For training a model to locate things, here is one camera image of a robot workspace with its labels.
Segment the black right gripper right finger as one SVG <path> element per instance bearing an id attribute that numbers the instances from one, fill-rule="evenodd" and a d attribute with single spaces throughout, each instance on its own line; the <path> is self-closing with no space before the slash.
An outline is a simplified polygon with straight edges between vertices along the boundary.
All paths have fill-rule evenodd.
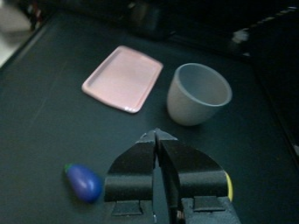
<path id="1" fill-rule="evenodd" d="M 228 197 L 229 187 L 220 165 L 160 129 L 155 140 L 171 211 L 183 211 L 183 199 L 191 200 L 193 212 L 224 211 L 220 200 Z"/>

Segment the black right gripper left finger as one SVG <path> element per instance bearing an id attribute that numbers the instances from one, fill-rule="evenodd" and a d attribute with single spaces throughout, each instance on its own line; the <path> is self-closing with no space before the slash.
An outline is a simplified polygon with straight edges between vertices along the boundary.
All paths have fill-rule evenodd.
<path id="1" fill-rule="evenodd" d="M 153 201 L 155 131 L 117 156 L 105 178 L 104 201 L 112 216 L 144 215 Z"/>

